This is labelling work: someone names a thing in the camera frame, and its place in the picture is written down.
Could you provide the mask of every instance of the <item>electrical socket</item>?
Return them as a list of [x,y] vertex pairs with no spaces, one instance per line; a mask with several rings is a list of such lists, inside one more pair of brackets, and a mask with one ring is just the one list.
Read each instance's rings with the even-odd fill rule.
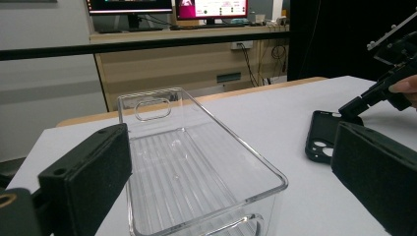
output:
[[239,43],[242,43],[246,49],[252,48],[254,46],[254,41],[236,41],[236,42],[232,42],[231,49],[232,50],[242,49],[242,47],[238,45]]

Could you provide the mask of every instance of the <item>black curtain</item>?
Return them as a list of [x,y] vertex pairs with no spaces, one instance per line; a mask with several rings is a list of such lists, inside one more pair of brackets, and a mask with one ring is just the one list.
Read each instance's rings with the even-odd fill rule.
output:
[[[368,51],[392,25],[416,12],[415,0],[292,0],[288,81],[321,76],[353,76],[375,81],[390,66]],[[389,40],[417,30],[417,19]]]

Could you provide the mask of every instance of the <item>phone case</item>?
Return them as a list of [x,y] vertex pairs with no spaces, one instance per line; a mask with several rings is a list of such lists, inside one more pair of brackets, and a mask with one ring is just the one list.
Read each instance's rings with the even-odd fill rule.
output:
[[[313,112],[305,147],[307,157],[313,161],[330,164],[337,127],[340,121],[346,120],[339,113],[322,110]],[[360,117],[349,120],[349,122],[363,126]]]

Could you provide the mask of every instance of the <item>computer monitor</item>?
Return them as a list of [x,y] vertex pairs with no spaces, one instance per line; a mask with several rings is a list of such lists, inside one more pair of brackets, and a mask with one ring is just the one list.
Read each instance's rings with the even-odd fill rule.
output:
[[86,0],[90,16],[127,15],[129,28],[139,27],[139,14],[170,14],[171,0]]
[[215,19],[248,17],[249,0],[175,0],[177,21],[206,20],[207,25]]

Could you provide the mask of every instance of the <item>transparent bin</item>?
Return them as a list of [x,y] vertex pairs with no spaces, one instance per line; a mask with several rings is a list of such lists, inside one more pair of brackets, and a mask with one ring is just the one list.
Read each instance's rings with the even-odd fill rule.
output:
[[118,107],[132,235],[273,235],[286,177],[189,94],[123,95]]

